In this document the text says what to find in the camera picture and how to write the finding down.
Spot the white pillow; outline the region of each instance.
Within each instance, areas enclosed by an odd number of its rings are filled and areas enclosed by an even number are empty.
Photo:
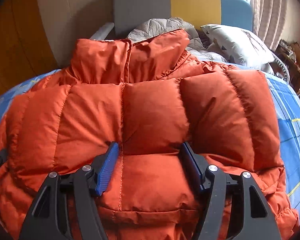
[[[252,32],[238,27],[215,24],[201,26],[201,29],[211,42],[221,48],[230,63],[273,74],[272,68],[269,69],[267,65],[274,61],[272,52]]]

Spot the blue headboard panel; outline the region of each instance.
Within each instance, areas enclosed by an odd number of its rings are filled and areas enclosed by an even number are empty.
[[[246,0],[221,0],[221,24],[252,31],[253,12]]]

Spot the yellow headboard panel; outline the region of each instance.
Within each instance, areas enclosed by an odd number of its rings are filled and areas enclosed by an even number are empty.
[[[171,0],[171,17],[180,17],[196,29],[221,24],[221,0]]]

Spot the gray headboard panel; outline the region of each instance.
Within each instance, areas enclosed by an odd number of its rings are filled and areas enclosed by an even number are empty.
[[[114,31],[125,38],[139,24],[152,18],[171,17],[170,0],[113,0]]]

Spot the headboard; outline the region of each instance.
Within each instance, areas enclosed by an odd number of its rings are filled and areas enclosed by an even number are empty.
[[[113,0],[113,9],[119,38],[151,18],[180,17],[196,29],[223,24],[252,30],[252,8],[245,0]]]

